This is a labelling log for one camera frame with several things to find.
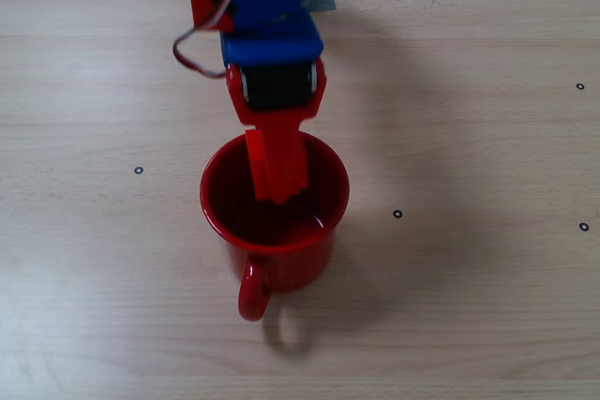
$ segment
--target table surface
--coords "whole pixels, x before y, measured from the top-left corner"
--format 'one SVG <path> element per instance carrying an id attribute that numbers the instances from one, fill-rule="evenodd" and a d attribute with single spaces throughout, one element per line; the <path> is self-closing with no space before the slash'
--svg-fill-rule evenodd
<path id="1" fill-rule="evenodd" d="M 198 201 L 243 128 L 173 60 L 189 1 L 0 0 L 0 398 L 599 398 L 600 0 L 337 6 L 303 129 L 348 212 L 247 323 Z"/>

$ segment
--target red enamel mug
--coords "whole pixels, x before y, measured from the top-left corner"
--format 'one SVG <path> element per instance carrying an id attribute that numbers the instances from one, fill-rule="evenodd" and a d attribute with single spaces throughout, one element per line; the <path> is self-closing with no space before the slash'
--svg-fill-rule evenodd
<path id="1" fill-rule="evenodd" d="M 241 279 L 238 307 L 246 320 L 263 317 L 272 293 L 300 289 L 324 271 L 348 205 L 339 156 L 314 136 L 302 138 L 308 189 L 283 206 L 255 200 L 245 135 L 225 144 L 202 176 L 202 210 Z"/>

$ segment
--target wooden table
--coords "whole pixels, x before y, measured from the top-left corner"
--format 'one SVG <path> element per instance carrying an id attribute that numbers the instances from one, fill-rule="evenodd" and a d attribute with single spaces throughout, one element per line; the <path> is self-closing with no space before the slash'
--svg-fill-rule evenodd
<path id="1" fill-rule="evenodd" d="M 0 0 L 2 400 L 600 397 L 600 0 L 337 5 L 304 130 L 352 198 L 251 324 L 198 202 L 242 127 L 173 60 L 188 0 Z"/>

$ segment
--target cable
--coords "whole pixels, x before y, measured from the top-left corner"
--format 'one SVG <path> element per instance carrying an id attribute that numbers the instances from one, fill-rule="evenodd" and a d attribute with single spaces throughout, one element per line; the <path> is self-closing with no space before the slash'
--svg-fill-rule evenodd
<path id="1" fill-rule="evenodd" d="M 225 77 L 226 72 L 225 71 L 214 72 L 212 70 L 208 70 L 208 69 L 204 68 L 199 63 L 196 63 L 195 61 L 184 56 L 179 51 L 179 45 L 183 41 L 185 41 L 186 39 L 191 37 L 196 31 L 205 30 L 207 28 L 211 28 L 211 27 L 214 27 L 215 25 L 217 25 L 218 22 L 223 17 L 223 14 L 225 14 L 225 10 L 227 9 L 227 6 L 230 4 L 231 1 L 232 0 L 221 0 L 220 3 L 217 5 L 217 7 L 214 9 L 214 11 L 208 16 L 208 18 L 206 18 L 206 20 L 204 20 L 203 23 L 201 23 L 197 27 L 192 27 L 189 30 L 187 30 L 181 37 L 176 39 L 175 42 L 172 44 L 172 54 L 175 55 L 175 58 L 177 59 L 177 61 L 179 63 L 181 63 L 183 66 L 187 67 L 188 69 L 200 72 L 201 74 L 204 75 L 204 77 L 208 77 L 209 79 L 222 79 Z"/>

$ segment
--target robotic arm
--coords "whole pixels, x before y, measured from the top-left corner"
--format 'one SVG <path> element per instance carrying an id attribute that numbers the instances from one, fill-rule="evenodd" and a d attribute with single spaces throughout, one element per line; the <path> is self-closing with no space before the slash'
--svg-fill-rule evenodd
<path id="1" fill-rule="evenodd" d="M 298 128 L 317 114 L 326 78 L 306 1 L 191 0 L 194 27 L 173 44 L 185 67 L 226 78 L 240 122 L 256 127 L 247 131 L 247 147 L 257 200 L 281 204 L 308 184 Z M 220 32 L 226 71 L 209 71 L 179 51 L 197 30 Z"/>

